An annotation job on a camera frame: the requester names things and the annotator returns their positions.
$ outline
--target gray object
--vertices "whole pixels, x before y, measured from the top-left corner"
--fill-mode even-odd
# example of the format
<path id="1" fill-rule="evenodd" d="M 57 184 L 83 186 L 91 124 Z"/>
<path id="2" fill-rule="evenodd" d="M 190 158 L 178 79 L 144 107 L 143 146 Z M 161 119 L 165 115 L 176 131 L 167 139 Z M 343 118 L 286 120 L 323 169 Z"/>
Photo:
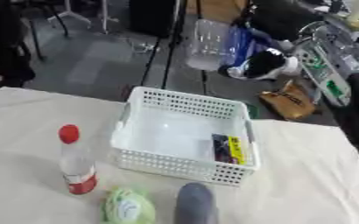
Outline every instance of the gray object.
<path id="1" fill-rule="evenodd" d="M 175 224 L 216 224 L 214 195 L 203 184 L 190 183 L 179 190 Z"/>

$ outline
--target basket handle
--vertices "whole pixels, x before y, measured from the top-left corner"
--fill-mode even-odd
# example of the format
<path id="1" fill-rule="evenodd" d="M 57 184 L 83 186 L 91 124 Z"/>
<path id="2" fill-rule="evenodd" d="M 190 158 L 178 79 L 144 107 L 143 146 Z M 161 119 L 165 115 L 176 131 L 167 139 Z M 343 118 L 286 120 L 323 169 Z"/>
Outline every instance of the basket handle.
<path id="1" fill-rule="evenodd" d="M 245 105 L 243 105 L 243 107 L 245 107 L 245 129 L 246 129 L 246 132 L 248 134 L 248 140 L 249 140 L 249 145 L 251 147 L 251 149 L 253 150 L 253 155 L 254 155 L 254 159 L 255 159 L 255 165 L 257 165 L 257 169 L 258 167 L 260 166 L 260 155 L 259 155 L 259 149 L 258 149 L 258 144 L 257 144 L 257 141 L 256 141 L 256 135 L 255 135 L 255 132 L 254 132 L 254 129 L 253 129 L 253 125 L 251 123 L 251 120 L 250 120 L 250 116 L 249 116 L 249 113 L 248 113 L 248 110 L 246 108 Z"/>
<path id="2" fill-rule="evenodd" d="M 121 130 L 130 118 L 130 103 L 126 102 L 123 107 L 123 113 L 120 115 L 118 122 L 116 123 L 116 130 Z"/>

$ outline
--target bottle label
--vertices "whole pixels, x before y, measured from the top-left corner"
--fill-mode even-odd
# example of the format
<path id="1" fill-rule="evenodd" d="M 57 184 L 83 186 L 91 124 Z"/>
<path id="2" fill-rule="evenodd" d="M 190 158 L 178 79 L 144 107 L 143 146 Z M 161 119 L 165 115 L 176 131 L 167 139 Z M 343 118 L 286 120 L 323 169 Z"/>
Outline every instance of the bottle label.
<path id="1" fill-rule="evenodd" d="M 64 179 L 67 182 L 70 193 L 83 194 L 89 193 L 96 186 L 96 170 L 91 166 L 89 172 L 85 175 L 66 175 Z"/>

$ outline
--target table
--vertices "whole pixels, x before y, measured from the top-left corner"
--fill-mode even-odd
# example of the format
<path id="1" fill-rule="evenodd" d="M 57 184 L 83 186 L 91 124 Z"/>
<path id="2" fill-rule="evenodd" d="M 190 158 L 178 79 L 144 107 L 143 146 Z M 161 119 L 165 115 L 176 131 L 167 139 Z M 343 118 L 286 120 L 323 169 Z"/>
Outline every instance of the table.
<path id="1" fill-rule="evenodd" d="M 188 180 L 116 168 L 108 128 L 123 103 L 17 88 L 0 89 L 0 223 L 99 223 L 98 205 L 112 185 L 150 193 L 157 223 L 171 224 L 176 195 Z M 77 124 L 95 153 L 99 184 L 67 192 L 58 167 L 57 130 Z M 262 168 L 239 188 L 208 185 L 220 223 L 359 223 L 359 156 L 335 127 L 255 121 Z"/>

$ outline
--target red bottle cap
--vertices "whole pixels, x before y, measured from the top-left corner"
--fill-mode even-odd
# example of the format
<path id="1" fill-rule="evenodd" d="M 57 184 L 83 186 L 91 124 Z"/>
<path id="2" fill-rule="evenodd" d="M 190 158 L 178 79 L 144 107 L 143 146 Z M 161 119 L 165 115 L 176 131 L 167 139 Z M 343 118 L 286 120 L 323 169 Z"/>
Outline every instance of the red bottle cap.
<path id="1" fill-rule="evenodd" d="M 79 129 L 73 124 L 65 125 L 60 129 L 59 136 L 64 144 L 72 144 L 79 140 Z"/>

